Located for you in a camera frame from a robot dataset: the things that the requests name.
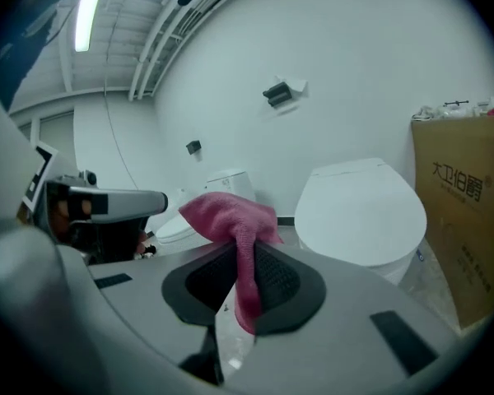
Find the cardboard box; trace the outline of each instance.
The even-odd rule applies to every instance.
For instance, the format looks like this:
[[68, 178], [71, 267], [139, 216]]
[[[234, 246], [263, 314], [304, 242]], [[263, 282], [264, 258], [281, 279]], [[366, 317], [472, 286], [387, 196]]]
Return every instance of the cardboard box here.
[[412, 122], [426, 239], [462, 328], [494, 311], [494, 117]]

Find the pink towel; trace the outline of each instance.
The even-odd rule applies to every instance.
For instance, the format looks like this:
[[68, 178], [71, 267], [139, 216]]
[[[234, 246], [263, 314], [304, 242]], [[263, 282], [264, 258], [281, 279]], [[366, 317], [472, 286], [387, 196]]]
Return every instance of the pink towel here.
[[254, 334], [254, 320], [262, 313], [254, 281], [254, 241], [283, 243], [278, 236], [274, 209], [230, 193], [211, 192], [183, 205], [179, 213], [206, 239], [213, 242], [236, 240], [235, 315], [240, 326]]

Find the black pad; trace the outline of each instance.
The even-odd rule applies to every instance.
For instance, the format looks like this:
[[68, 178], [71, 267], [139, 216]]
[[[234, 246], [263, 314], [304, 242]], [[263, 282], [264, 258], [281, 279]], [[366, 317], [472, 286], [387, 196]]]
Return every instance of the black pad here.
[[409, 376], [437, 358], [436, 353], [395, 312], [372, 314], [370, 318]]
[[256, 243], [254, 258], [263, 312], [254, 323], [256, 335], [300, 328], [326, 298], [324, 279], [312, 267], [265, 243]]
[[131, 281], [132, 278], [125, 273], [120, 273], [117, 275], [107, 276], [106, 278], [99, 278], [94, 280], [97, 288], [102, 290], [103, 288], [108, 288], [109, 286], [116, 286], [117, 284], [122, 284], [123, 282]]
[[[262, 303], [256, 335], [292, 332], [324, 302], [324, 280], [313, 268], [261, 243], [254, 245], [254, 261]], [[236, 278], [236, 245], [230, 243], [172, 271], [161, 291], [181, 320], [210, 327]]]
[[161, 293], [183, 322], [209, 327], [236, 277], [236, 244], [224, 244], [170, 272]]

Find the toilet tank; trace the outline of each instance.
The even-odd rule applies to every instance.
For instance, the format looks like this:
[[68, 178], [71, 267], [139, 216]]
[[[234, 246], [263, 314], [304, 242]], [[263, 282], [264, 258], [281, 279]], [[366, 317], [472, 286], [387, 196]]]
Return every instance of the toilet tank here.
[[211, 174], [205, 192], [227, 192], [255, 202], [253, 185], [244, 170], [232, 169]]

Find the fluorescent light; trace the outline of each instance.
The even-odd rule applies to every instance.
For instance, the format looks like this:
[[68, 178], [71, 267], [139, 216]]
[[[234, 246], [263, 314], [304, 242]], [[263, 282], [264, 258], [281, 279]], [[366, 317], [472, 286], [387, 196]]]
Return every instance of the fluorescent light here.
[[81, 0], [77, 13], [77, 25], [75, 27], [75, 51], [88, 51], [90, 49], [91, 25], [96, 14], [99, 0]]

